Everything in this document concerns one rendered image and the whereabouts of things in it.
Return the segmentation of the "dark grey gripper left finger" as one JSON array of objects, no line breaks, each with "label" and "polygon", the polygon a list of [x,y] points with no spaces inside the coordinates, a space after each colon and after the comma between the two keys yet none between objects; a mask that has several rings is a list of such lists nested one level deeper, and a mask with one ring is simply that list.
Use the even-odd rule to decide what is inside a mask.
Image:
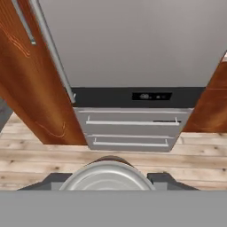
[{"label": "dark grey gripper left finger", "polygon": [[22,188],[22,191],[54,191],[59,190],[61,185],[71,176],[71,173],[50,173],[42,182],[31,184]]}]

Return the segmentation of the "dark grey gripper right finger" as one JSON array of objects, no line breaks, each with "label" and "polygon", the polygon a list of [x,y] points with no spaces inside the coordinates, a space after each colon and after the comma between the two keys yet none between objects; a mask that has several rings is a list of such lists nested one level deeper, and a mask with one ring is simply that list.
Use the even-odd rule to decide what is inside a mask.
[{"label": "dark grey gripper right finger", "polygon": [[147,178],[159,191],[197,191],[197,188],[177,182],[177,180],[169,173],[148,173]]}]

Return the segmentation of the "wooden cabinet panel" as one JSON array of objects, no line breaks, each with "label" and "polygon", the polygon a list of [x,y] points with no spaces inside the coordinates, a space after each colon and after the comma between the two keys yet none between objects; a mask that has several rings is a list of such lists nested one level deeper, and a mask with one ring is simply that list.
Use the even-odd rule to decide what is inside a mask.
[{"label": "wooden cabinet panel", "polygon": [[227,133],[227,53],[202,93],[184,132]]}]

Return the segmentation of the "tall wooden cabinet door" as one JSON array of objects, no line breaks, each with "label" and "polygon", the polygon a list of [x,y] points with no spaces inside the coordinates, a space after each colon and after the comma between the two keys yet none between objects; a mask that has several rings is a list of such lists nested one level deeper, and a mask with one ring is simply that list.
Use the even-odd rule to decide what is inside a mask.
[{"label": "tall wooden cabinet door", "polygon": [[86,145],[29,2],[17,1],[35,43],[12,0],[0,0],[0,97],[42,143]]}]

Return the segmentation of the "small grey fridge drawer front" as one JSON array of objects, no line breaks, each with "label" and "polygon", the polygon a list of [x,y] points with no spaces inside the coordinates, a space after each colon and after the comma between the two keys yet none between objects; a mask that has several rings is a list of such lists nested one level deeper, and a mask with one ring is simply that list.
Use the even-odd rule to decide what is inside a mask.
[{"label": "small grey fridge drawer front", "polygon": [[129,151],[129,152],[170,152],[176,137],[137,137],[126,135],[88,135],[91,150]]}]

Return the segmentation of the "large grey fridge drawer front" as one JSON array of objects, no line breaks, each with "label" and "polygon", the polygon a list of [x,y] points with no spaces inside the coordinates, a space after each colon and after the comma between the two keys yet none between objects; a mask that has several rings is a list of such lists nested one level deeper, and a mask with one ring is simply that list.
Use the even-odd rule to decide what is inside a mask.
[{"label": "large grey fridge drawer front", "polygon": [[[133,135],[176,137],[184,128],[191,108],[88,108],[75,107],[82,131],[88,135]],[[180,126],[88,125],[88,116],[95,121],[174,121]]]}]

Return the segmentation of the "stainless steel fridge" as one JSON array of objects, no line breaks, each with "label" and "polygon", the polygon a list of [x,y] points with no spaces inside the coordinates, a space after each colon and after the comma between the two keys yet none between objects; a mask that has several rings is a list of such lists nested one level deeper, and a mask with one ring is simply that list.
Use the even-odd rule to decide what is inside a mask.
[{"label": "stainless steel fridge", "polygon": [[204,87],[74,87],[70,84],[70,87],[75,94],[73,108],[191,108],[193,110],[207,85]]}]

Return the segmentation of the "grey fridge door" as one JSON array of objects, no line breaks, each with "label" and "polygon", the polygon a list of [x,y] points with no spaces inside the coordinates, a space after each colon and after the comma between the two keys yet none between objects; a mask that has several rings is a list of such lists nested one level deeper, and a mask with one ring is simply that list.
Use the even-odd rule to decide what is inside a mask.
[{"label": "grey fridge door", "polygon": [[227,51],[227,0],[39,0],[74,87],[204,87]]}]

